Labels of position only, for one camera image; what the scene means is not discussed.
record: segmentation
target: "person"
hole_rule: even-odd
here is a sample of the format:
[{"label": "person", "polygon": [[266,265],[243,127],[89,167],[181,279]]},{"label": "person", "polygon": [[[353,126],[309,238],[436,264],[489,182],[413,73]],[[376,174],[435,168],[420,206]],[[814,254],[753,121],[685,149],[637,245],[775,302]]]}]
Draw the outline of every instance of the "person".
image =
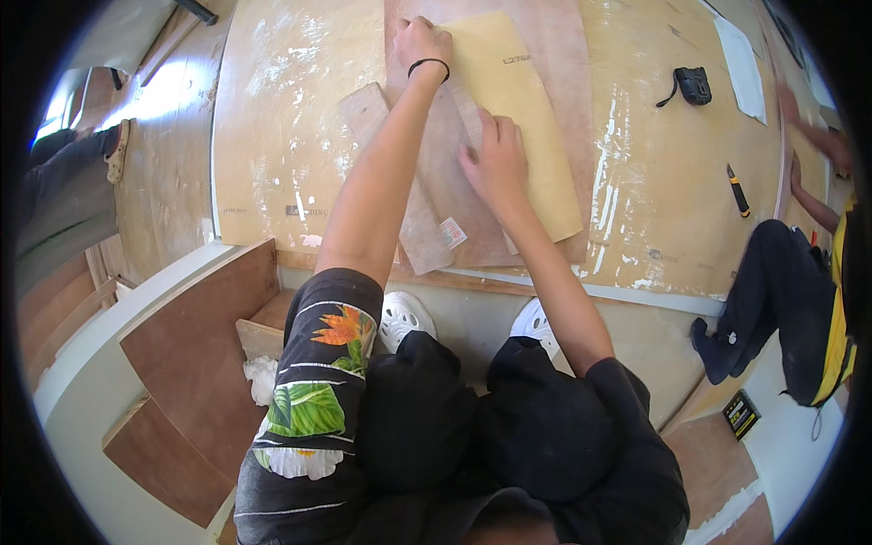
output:
[{"label": "person", "polygon": [[131,121],[104,131],[62,129],[36,140],[17,209],[16,296],[118,232],[112,185],[121,180]]},{"label": "person", "polygon": [[[343,184],[315,274],[291,303],[273,402],[240,468],[238,542],[682,542],[678,463],[527,200],[511,119],[480,111],[480,155],[462,147],[459,161],[539,293],[514,329],[553,335],[576,376],[538,340],[511,337],[479,399],[420,301],[384,295],[427,112],[453,61],[451,35],[423,17],[399,19],[394,46],[417,66]],[[390,353],[371,357],[376,336]]]},{"label": "person", "polygon": [[[837,168],[851,172],[846,141],[807,123],[785,84],[779,84],[778,93],[786,121]],[[843,282],[847,280],[843,271],[847,232],[859,221],[861,211],[852,195],[840,218],[803,189],[796,153],[790,190],[812,218],[833,234],[830,268],[796,227],[763,221],[748,241],[717,329],[708,337],[705,321],[697,318],[691,325],[691,343],[703,360],[706,376],[716,385],[727,376],[740,376],[778,330],[787,393],[800,405],[820,406],[854,370],[856,349],[845,315],[848,282]]]}]

